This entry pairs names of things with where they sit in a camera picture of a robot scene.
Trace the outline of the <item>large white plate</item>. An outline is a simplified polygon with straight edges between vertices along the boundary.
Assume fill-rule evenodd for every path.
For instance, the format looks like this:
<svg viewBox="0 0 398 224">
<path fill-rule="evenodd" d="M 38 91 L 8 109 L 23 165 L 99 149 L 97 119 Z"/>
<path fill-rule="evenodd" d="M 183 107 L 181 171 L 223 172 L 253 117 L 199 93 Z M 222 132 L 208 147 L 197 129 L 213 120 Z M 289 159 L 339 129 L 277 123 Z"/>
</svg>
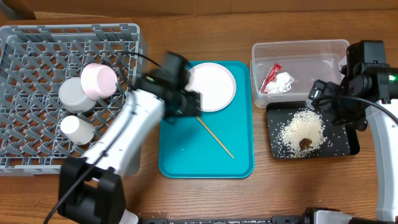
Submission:
<svg viewBox="0 0 398 224">
<path fill-rule="evenodd" d="M 226 67 L 205 62 L 193 66 L 189 72 L 190 79 L 185 89 L 201 94 L 202 111 L 219 111 L 232 102 L 236 93 L 236 81 Z"/>
</svg>

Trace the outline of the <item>brown food lump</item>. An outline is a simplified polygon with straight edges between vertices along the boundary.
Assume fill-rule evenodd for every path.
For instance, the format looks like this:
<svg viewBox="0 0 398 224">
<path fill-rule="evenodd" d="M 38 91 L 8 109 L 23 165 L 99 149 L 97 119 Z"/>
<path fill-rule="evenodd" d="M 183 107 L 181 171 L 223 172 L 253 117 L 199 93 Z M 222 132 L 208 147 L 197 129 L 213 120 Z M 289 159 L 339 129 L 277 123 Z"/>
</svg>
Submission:
<svg viewBox="0 0 398 224">
<path fill-rule="evenodd" d="M 301 151 L 310 149 L 312 147 L 312 141 L 310 139 L 307 138 L 303 138 L 300 142 L 299 142 L 299 147 Z"/>
</svg>

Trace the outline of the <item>white tissue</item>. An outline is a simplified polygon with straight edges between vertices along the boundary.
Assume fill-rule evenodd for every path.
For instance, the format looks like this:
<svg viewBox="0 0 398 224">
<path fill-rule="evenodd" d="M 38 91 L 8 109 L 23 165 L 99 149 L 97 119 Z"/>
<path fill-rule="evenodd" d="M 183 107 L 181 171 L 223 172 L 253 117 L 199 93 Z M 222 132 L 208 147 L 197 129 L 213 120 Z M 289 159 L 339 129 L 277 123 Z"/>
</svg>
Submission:
<svg viewBox="0 0 398 224">
<path fill-rule="evenodd" d="M 265 87 L 265 93 L 287 93 L 291 90 L 295 79 L 287 72 L 278 73 L 273 81 L 270 81 Z"/>
</svg>

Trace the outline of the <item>wooden chopstick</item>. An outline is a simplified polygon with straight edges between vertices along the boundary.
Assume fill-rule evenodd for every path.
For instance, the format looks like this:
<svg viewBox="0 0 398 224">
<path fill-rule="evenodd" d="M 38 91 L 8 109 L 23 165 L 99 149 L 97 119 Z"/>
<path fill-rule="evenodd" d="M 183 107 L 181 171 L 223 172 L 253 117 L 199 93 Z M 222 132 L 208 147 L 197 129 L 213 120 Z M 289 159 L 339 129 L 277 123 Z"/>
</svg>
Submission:
<svg viewBox="0 0 398 224">
<path fill-rule="evenodd" d="M 232 155 L 232 153 L 227 149 L 227 147 L 220 141 L 220 139 L 214 134 L 214 132 L 205 124 L 205 122 L 199 117 L 196 116 L 196 119 L 199 121 L 199 123 L 211 134 L 211 136 L 215 139 L 215 141 L 224 149 L 224 151 L 232 158 L 235 159 L 235 157 Z"/>
</svg>

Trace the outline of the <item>small white dish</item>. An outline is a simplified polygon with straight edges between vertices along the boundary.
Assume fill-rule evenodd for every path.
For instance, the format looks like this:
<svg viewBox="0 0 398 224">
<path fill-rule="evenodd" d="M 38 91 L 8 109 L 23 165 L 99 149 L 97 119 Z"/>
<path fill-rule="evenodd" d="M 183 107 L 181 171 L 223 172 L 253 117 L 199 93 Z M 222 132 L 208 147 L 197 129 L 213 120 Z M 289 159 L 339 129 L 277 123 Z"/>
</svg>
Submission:
<svg viewBox="0 0 398 224">
<path fill-rule="evenodd" d="M 88 64 L 82 70 L 80 80 L 85 95 L 92 100 L 110 97 L 117 89 L 118 78 L 116 73 L 107 65 Z"/>
</svg>

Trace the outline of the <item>red snack wrapper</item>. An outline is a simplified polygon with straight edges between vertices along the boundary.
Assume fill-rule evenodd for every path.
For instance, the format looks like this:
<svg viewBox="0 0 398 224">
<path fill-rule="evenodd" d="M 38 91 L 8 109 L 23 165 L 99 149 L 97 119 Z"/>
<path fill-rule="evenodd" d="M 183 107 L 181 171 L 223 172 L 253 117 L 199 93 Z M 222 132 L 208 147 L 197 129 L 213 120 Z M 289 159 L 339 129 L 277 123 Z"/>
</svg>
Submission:
<svg viewBox="0 0 398 224">
<path fill-rule="evenodd" d="M 275 63 L 273 67 L 268 71 L 267 76 L 264 78 L 262 85 L 260 87 L 260 93 L 266 93 L 266 86 L 275 80 L 276 75 L 281 70 L 281 66 L 278 63 Z"/>
</svg>

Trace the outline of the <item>grey bowl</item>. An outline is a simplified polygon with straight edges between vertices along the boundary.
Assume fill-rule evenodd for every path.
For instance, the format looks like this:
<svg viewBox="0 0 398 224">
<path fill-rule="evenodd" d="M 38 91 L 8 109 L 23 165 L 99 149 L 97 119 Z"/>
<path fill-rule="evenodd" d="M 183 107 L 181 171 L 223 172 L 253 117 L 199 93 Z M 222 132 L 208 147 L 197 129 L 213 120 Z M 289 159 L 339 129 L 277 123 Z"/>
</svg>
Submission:
<svg viewBox="0 0 398 224">
<path fill-rule="evenodd" d="M 80 77 L 65 80 L 59 88 L 58 96 L 63 107 L 71 113 L 84 113 L 96 104 L 96 100 L 89 98 L 83 91 Z"/>
</svg>

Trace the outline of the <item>white cup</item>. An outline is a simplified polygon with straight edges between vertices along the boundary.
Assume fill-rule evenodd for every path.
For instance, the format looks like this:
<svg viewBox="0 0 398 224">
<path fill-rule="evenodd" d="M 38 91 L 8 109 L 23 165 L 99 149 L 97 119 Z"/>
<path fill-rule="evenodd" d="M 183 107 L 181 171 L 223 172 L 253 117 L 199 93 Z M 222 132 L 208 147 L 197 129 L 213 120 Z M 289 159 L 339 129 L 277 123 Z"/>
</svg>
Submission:
<svg viewBox="0 0 398 224">
<path fill-rule="evenodd" d="M 67 116 L 60 123 L 61 132 L 74 144 L 89 143 L 94 136 L 94 127 L 77 116 Z"/>
</svg>

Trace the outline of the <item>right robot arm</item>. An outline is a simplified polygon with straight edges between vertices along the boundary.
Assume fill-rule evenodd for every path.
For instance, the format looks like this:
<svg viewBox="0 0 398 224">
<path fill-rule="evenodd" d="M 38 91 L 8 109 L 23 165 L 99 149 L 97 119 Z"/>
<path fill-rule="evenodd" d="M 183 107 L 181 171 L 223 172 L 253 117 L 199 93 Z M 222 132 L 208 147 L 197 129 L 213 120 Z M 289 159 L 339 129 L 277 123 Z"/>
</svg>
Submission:
<svg viewBox="0 0 398 224">
<path fill-rule="evenodd" d="M 339 85 L 317 80 L 305 102 L 333 117 L 333 125 L 370 128 L 378 197 L 376 223 L 397 223 L 397 69 L 386 60 L 384 42 L 361 40 L 346 49 Z"/>
</svg>

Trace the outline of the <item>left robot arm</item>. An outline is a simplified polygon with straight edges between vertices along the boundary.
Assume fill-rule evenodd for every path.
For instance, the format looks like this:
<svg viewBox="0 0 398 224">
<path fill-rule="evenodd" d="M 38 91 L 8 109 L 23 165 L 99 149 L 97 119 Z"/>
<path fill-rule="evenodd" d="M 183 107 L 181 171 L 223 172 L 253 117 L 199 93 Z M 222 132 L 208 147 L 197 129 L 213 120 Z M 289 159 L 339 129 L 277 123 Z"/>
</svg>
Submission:
<svg viewBox="0 0 398 224">
<path fill-rule="evenodd" d="M 190 62 L 168 52 L 164 63 L 136 78 L 111 126 L 83 157 L 61 166 L 54 213 L 77 223 L 139 223 L 126 209 L 122 179 L 131 175 L 141 144 L 161 120 L 201 115 L 201 94 L 186 90 Z"/>
</svg>

